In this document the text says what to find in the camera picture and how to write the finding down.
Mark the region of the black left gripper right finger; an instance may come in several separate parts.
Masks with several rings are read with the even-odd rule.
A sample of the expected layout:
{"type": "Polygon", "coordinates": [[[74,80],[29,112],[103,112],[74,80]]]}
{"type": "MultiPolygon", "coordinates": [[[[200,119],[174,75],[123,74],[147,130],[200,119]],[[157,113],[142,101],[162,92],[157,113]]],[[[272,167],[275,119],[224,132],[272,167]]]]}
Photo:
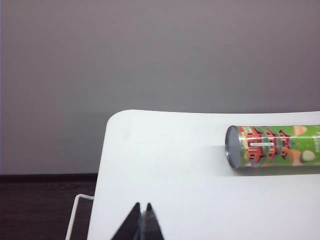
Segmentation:
{"type": "Polygon", "coordinates": [[[141,239],[142,240],[164,240],[157,215],[150,203],[141,217],[141,239]]]}

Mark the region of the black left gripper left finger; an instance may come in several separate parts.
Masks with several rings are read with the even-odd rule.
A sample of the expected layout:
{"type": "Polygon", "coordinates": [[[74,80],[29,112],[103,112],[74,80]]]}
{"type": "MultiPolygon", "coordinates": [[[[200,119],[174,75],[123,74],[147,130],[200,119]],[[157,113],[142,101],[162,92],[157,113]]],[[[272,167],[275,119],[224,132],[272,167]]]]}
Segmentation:
{"type": "Polygon", "coordinates": [[[122,222],[113,240],[138,240],[140,238],[141,206],[137,202],[122,222]]]}

